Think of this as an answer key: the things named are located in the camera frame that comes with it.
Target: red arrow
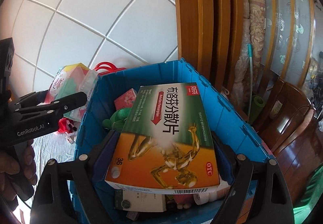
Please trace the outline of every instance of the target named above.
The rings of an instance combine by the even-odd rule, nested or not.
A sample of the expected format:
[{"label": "red arrow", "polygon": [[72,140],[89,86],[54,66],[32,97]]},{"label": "red arrow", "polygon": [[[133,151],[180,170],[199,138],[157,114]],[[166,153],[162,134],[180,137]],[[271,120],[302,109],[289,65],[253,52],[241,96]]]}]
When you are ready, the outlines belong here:
[{"label": "red arrow", "polygon": [[164,92],[161,91],[161,92],[159,92],[158,97],[157,97],[154,119],[151,120],[155,125],[157,125],[159,123],[159,121],[161,120],[160,116],[162,114],[163,98],[164,98]]}]

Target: golden human figure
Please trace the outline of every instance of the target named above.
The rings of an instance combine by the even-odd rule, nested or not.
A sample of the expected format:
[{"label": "golden human figure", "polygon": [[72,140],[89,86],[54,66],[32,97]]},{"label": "golden human figure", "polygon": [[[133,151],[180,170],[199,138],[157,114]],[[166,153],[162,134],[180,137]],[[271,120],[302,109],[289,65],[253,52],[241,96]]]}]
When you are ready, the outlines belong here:
[{"label": "golden human figure", "polygon": [[[173,143],[169,148],[165,149],[158,146],[158,143],[156,142],[154,137],[136,134],[128,154],[128,160],[132,161],[138,157],[142,157],[151,148],[158,146],[161,154],[164,157],[165,164],[160,167],[155,167],[150,171],[154,179],[163,188],[174,188],[175,186],[167,185],[160,174],[165,173],[168,170],[176,170],[179,173],[175,177],[178,183],[184,185],[187,188],[193,187],[197,182],[197,176],[194,172],[188,170],[187,167],[200,150],[200,142],[196,134],[195,124],[190,124],[188,131],[191,132],[193,143],[192,149],[186,154],[184,154]],[[140,136],[145,137],[145,139],[141,143],[139,143]]]}]

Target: green circular logo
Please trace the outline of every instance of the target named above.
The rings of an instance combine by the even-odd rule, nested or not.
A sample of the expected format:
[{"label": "green circular logo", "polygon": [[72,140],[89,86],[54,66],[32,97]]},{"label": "green circular logo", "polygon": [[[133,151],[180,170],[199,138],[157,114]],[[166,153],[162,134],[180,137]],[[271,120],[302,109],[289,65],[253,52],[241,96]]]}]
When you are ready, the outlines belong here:
[{"label": "green circular logo", "polygon": [[131,202],[127,199],[124,199],[122,202],[121,202],[121,205],[124,209],[129,209],[131,208]]}]

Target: pink box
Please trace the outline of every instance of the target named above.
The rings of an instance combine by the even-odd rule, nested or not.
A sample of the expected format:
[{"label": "pink box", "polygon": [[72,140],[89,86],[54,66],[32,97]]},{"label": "pink box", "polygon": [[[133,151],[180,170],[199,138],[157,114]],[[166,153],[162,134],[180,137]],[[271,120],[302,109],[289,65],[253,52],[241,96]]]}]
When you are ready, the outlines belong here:
[{"label": "pink box", "polygon": [[131,108],[136,96],[137,92],[134,89],[130,89],[129,91],[125,92],[123,95],[114,100],[116,109],[119,110],[121,108]]}]

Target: ibuprofen box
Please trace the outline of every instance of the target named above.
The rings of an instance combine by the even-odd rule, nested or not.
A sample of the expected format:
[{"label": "ibuprofen box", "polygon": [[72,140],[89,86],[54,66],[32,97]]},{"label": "ibuprofen box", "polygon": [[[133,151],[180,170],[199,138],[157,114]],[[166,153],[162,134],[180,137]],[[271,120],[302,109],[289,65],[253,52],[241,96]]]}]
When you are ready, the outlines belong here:
[{"label": "ibuprofen box", "polygon": [[155,194],[216,190],[214,147],[195,82],[140,88],[106,181],[116,189]]}]

